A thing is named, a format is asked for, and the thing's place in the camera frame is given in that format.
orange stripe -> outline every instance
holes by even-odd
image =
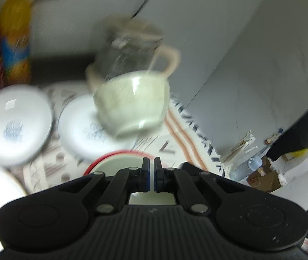
[[[190,163],[193,164],[193,160],[190,157],[190,154],[186,148],[186,146],[183,144],[183,142],[181,141],[181,139],[174,133],[174,130],[172,129],[172,126],[169,124],[167,118],[165,117],[165,125],[167,127],[167,129],[169,130],[170,135],[173,137],[173,139],[175,140],[175,142],[180,146],[181,150],[184,153],[185,159]]]
[[[203,160],[201,159],[201,156],[199,154],[199,152],[197,151],[194,143],[193,143],[193,140],[190,138],[190,136],[182,129],[181,125],[179,124],[179,122],[176,120],[176,118],[174,117],[174,115],[172,114],[172,111],[168,110],[169,112],[169,115],[171,116],[172,120],[174,121],[175,125],[178,127],[179,131],[183,134],[184,138],[188,141],[188,143],[190,144],[190,147],[192,148],[193,150],[193,153],[195,155],[195,158],[197,159],[197,161],[200,163],[200,166],[202,168],[202,170],[204,171],[208,171],[207,170],[207,167],[205,165],[205,163],[203,162]]]

red rim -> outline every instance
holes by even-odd
[[[152,156],[150,154],[147,154],[147,153],[142,153],[140,151],[133,151],[133,150],[117,150],[117,151],[112,151],[111,153],[106,153],[103,156],[100,156],[93,163],[91,163],[89,165],[89,167],[85,170],[83,176],[90,174],[90,172],[95,168],[95,166],[97,164],[99,164],[101,161],[105,160],[106,158],[108,158],[110,156],[113,156],[113,155],[116,155],[116,154],[125,154],[125,153],[136,154],[136,155],[139,155],[139,156],[142,156],[142,157],[148,157],[150,159],[154,159],[154,156]]]

ribbed black surface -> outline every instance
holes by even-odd
[[[256,253],[239,248],[218,234],[205,217],[176,206],[124,206],[109,217],[99,217],[91,229],[63,249],[26,254],[6,249],[0,260],[265,260],[308,259],[299,248],[278,253]]]

pot handle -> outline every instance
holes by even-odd
[[[151,65],[150,65],[150,69],[153,68],[154,63],[156,62],[158,56],[162,56],[165,59],[167,59],[167,66],[165,67],[165,69],[162,71],[162,75],[164,78],[169,77],[178,67],[179,63],[180,63],[180,52],[179,50],[167,46],[165,44],[161,44],[160,46],[158,46],[158,48],[156,48],[155,50],[155,55],[152,59]]]
[[[103,77],[95,71],[93,63],[89,64],[85,69],[85,77],[92,93],[95,93],[95,91],[105,82]]]

yellow bottle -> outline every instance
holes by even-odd
[[[9,84],[30,83],[31,2],[7,0],[0,13],[0,47]]]

